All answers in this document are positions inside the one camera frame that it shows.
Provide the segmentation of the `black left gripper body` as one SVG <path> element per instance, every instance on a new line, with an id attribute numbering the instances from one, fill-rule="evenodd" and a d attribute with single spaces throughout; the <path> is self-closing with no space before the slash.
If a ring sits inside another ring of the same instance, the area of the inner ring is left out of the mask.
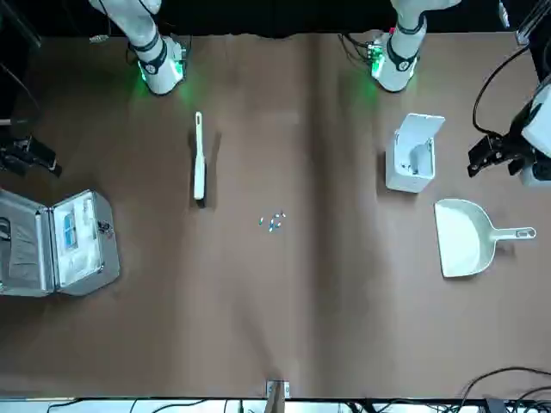
<path id="1" fill-rule="evenodd" d="M 502 160 L 537 160 L 542 146 L 542 105 L 532 99 L 511 122 L 502 138 Z"/>

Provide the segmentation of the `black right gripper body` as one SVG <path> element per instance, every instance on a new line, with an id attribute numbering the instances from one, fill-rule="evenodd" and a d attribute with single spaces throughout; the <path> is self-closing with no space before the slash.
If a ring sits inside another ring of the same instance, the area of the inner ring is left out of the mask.
<path id="1" fill-rule="evenodd" d="M 10 138 L 1 138 L 1 170 L 26 175 L 30 166 L 22 148 Z"/>

